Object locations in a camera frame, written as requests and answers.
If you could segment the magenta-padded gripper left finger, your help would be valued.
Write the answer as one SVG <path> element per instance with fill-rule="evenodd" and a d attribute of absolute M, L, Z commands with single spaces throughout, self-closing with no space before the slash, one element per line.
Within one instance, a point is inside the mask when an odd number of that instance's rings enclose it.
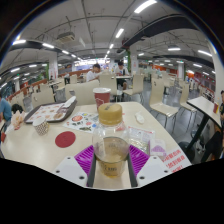
<path fill-rule="evenodd" d="M 53 173 L 81 187 L 92 187 L 95 178 L 96 159 L 93 146 L 75 156 L 66 156 Z"/>

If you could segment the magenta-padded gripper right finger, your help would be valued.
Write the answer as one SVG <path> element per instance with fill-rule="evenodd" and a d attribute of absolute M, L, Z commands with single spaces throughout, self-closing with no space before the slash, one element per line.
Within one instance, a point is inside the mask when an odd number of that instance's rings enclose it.
<path fill-rule="evenodd" d="M 149 156 L 133 145 L 129 147 L 128 169 L 132 188 L 146 186 L 171 173 L 158 156 Z"/>

